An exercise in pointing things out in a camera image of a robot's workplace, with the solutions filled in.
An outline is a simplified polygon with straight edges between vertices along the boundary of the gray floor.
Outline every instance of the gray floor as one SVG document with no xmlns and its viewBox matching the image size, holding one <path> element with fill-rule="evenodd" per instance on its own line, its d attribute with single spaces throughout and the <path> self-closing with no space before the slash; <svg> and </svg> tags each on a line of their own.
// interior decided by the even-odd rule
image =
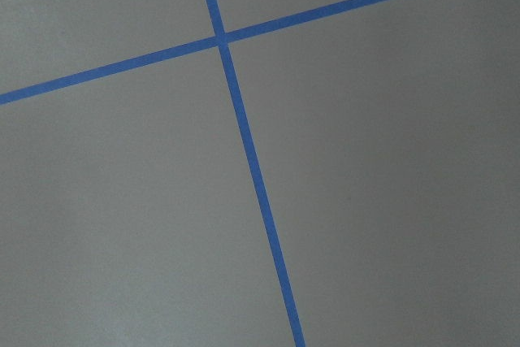
<svg viewBox="0 0 520 347">
<path fill-rule="evenodd" d="M 214 35 L 205 0 L 0 11 L 0 93 Z M 520 344 L 518 25 L 392 0 L 231 44 L 308 346 Z M 294 345 L 217 49 L 0 124 L 1 346 Z"/>
</svg>

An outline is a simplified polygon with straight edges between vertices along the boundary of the tape line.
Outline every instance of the tape line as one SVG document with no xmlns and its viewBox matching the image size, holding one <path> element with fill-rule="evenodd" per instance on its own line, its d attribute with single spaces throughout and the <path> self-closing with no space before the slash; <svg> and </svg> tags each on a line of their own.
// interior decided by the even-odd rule
<svg viewBox="0 0 520 347">
<path fill-rule="evenodd" d="M 186 54 L 198 52 L 216 47 L 219 43 L 217 40 L 225 42 L 234 42 L 244 40 L 246 38 L 255 37 L 261 34 L 274 32 L 283 28 L 289 28 L 297 24 L 310 22 L 311 20 L 319 20 L 331 15 L 340 14 L 342 12 L 355 10 L 360 7 L 366 7 L 387 0 L 345 0 L 343 2 L 333 3 L 328 6 L 318 7 L 313 10 L 299 12 L 288 15 L 276 20 L 270 20 L 261 24 L 255 24 L 246 28 L 239 28 L 229 33 L 219 34 L 219 37 L 209 37 L 198 41 L 189 42 L 180 46 L 174 46 L 158 52 L 144 54 L 133 59 L 123 60 L 117 63 L 97 67 L 88 71 L 79 72 L 74 75 L 60 77 L 58 79 L 49 80 L 37 85 L 10 91 L 0 94 L 0 106 L 10 102 L 19 101 L 20 99 L 30 98 L 42 93 L 48 93 L 56 89 L 63 89 L 72 85 L 78 85 L 85 81 L 100 79 L 105 76 L 114 75 L 115 73 L 129 71 L 134 68 L 144 67 L 152 63 L 173 59 L 175 57 L 184 56 Z M 223 32 L 222 19 L 213 21 L 220 32 Z"/>
<path fill-rule="evenodd" d="M 269 205 L 269 198 L 267 196 L 266 186 L 264 185 L 262 172 L 260 170 L 258 156 L 256 149 L 254 148 L 253 136 L 251 135 L 247 114 L 245 113 L 245 106 L 242 101 L 238 79 L 236 78 L 235 67 L 227 43 L 226 33 L 224 32 L 219 5 L 217 0 L 206 0 L 206 3 L 210 12 L 214 33 L 217 37 L 217 42 L 219 43 L 220 58 L 222 59 L 227 86 L 229 88 L 229 93 L 231 94 L 233 108 L 235 109 L 236 121 L 238 123 L 238 128 L 240 129 L 240 136 L 242 137 L 245 155 L 249 164 L 249 171 L 251 173 L 251 178 L 253 179 L 258 204 L 260 205 L 267 239 L 269 241 L 269 246 L 271 247 L 271 254 L 275 261 L 276 274 L 278 275 L 279 285 L 284 298 L 292 337 L 294 338 L 296 347 L 305 347 L 306 343 L 301 330 L 300 319 L 298 318 L 296 302 L 294 301 L 293 291 L 291 290 L 291 284 L 289 282 L 280 240 L 276 231 L 275 221 L 271 212 L 271 206 Z"/>
</svg>

